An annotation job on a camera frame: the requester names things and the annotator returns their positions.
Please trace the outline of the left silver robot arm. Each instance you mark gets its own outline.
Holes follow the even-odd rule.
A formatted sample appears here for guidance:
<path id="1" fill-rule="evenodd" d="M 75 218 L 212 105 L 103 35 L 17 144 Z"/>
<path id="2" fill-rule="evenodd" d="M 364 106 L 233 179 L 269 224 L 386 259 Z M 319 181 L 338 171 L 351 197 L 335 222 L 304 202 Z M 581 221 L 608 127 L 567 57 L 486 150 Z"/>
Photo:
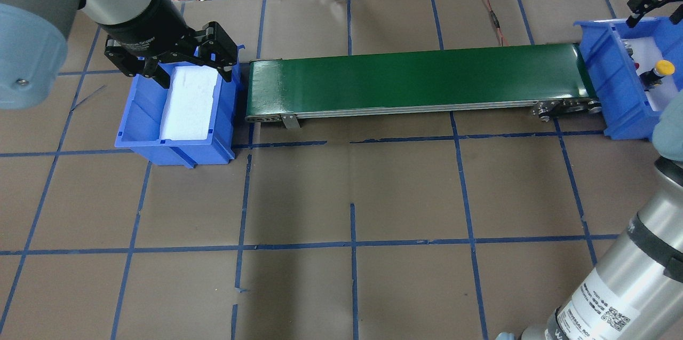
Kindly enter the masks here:
<path id="1" fill-rule="evenodd" d="M 171 0 L 1 0 L 1 106 L 26 109 L 49 96 L 67 58 L 76 14 L 108 35 L 105 55 L 126 76 L 164 89 L 163 64 L 211 67 L 228 80 L 239 48 L 217 22 L 190 28 Z"/>

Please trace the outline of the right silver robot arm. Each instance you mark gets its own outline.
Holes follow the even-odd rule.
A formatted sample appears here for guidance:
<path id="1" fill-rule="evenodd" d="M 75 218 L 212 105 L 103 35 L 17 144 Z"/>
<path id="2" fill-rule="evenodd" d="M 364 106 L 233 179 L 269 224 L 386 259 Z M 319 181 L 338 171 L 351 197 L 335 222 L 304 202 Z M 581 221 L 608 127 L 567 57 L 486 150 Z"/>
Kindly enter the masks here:
<path id="1" fill-rule="evenodd" d="M 657 190 L 590 274 L 521 339 L 658 339 L 681 319 L 681 0 L 629 0 L 625 19 L 581 21 L 580 50 L 612 138 L 647 137 Z"/>

